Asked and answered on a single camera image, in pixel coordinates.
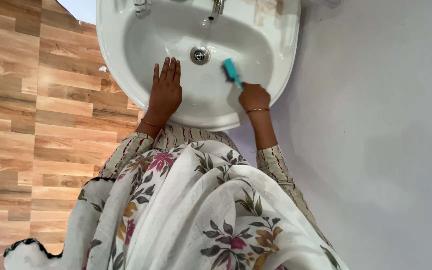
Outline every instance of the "brush handle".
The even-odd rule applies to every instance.
[[[234,78],[234,81],[237,83],[237,85],[239,86],[239,88],[241,88],[241,90],[244,91],[243,83],[241,82],[241,80],[238,77],[236,77],[236,78]]]

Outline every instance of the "sleeve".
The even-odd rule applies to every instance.
[[[129,135],[106,160],[98,177],[116,179],[130,160],[151,150],[153,142],[154,139],[144,133],[134,132]]]
[[[297,208],[308,219],[309,223],[311,223],[321,239],[331,246],[331,243],[326,239],[321,230],[319,230],[315,217],[309,210],[308,204],[306,203],[306,200],[304,200],[301,190],[294,183],[293,177],[286,166],[279,144],[257,151],[256,162],[258,163],[258,169],[278,183],[284,192],[291,198]]]

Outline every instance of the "woman's left hand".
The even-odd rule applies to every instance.
[[[149,96],[148,111],[144,120],[164,126],[172,114],[178,109],[183,98],[180,85],[181,64],[174,57],[166,57],[159,75],[159,65],[154,65],[153,87]]]

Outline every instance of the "wall-mounted sink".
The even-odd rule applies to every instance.
[[[231,57],[241,79],[265,87],[273,104],[286,86],[296,53],[299,0],[264,8],[255,3],[227,0],[224,14],[216,17],[210,0],[153,0],[151,11],[141,18],[131,0],[98,0],[101,52],[116,82],[143,110],[154,64],[176,57],[183,101],[169,121],[210,131],[237,127],[248,118],[238,102],[241,90],[225,81],[223,60]]]

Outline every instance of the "black scalloped trim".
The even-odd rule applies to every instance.
[[[30,244],[32,244],[32,243],[37,243],[37,244],[39,245],[39,249],[40,249],[41,251],[43,251],[43,252],[46,254],[46,256],[47,256],[48,259],[52,259],[52,258],[61,258],[61,257],[63,256],[63,251],[61,251],[61,253],[59,253],[58,255],[53,255],[53,254],[51,254],[51,253],[48,253],[48,252],[46,251],[45,247],[43,246],[43,244],[41,244],[41,243],[40,243],[38,240],[36,240],[35,238],[27,238],[27,239],[23,239],[23,240],[20,240],[20,241],[18,241],[18,242],[15,242],[15,243],[12,244],[9,248],[5,249],[5,250],[4,250],[3,257],[6,257],[10,251],[15,250],[15,249],[19,246],[19,244],[30,245]]]
[[[115,182],[116,179],[112,179],[112,178],[108,178],[108,177],[94,177],[93,179],[87,181],[84,185],[86,186],[89,182],[91,181],[99,181],[99,180],[104,180],[104,181],[113,181]]]

